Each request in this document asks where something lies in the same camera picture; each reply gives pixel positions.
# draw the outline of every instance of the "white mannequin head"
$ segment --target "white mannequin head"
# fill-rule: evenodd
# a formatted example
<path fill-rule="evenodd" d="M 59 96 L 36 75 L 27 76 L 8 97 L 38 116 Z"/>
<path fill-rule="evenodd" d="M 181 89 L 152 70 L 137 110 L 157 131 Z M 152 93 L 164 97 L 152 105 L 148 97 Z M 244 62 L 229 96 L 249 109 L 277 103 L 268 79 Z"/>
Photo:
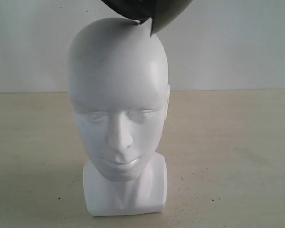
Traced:
<path fill-rule="evenodd" d="M 132 20 L 102 19 L 73 40 L 68 72 L 76 124 L 92 164 L 110 181 L 134 180 L 154 155 L 167 115 L 161 42 Z"/>

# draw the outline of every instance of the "mannequin eye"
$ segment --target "mannequin eye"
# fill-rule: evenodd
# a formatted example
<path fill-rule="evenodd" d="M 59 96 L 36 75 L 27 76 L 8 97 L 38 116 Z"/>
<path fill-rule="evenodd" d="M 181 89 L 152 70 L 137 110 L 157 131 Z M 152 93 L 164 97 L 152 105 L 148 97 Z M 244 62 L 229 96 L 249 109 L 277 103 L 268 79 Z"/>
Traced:
<path fill-rule="evenodd" d="M 152 114 L 154 114 L 154 110 L 138 110 L 138 111 L 131 111 L 128 113 L 128 117 L 134 121 L 142 121 Z"/>
<path fill-rule="evenodd" d="M 94 112 L 94 113 L 89 113 L 87 115 L 91 120 L 100 120 L 104 116 L 106 116 L 106 112 Z"/>

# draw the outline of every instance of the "table surface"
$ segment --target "table surface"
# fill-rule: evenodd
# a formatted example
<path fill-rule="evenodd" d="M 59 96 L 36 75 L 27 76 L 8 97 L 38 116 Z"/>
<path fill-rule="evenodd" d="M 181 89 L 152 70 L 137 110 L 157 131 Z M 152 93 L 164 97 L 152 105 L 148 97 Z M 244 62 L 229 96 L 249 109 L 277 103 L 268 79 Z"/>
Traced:
<path fill-rule="evenodd" d="M 0 94 L 0 228 L 285 228 L 285 90 L 172 92 L 162 213 L 93 217 L 67 94 Z"/>

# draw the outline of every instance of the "mannequin lips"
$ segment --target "mannequin lips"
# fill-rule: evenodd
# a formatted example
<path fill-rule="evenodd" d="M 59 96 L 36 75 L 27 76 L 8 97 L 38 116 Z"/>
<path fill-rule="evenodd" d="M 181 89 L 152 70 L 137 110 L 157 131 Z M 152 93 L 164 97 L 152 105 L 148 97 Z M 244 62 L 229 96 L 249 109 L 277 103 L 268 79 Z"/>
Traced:
<path fill-rule="evenodd" d="M 109 161 L 103 158 L 103 161 L 106 165 L 108 165 L 111 168 L 126 171 L 132 168 L 138 161 L 140 157 L 136 158 L 135 160 L 129 161 L 129 162 L 116 162 L 116 161 Z"/>

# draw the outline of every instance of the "black helmet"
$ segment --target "black helmet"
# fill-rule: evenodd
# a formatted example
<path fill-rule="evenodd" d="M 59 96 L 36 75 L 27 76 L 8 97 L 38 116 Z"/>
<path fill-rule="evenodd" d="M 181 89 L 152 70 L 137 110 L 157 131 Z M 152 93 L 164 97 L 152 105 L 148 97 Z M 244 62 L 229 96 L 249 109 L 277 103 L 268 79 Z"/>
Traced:
<path fill-rule="evenodd" d="M 173 21 L 193 0 L 102 0 L 116 13 L 143 24 L 152 18 L 151 34 Z"/>

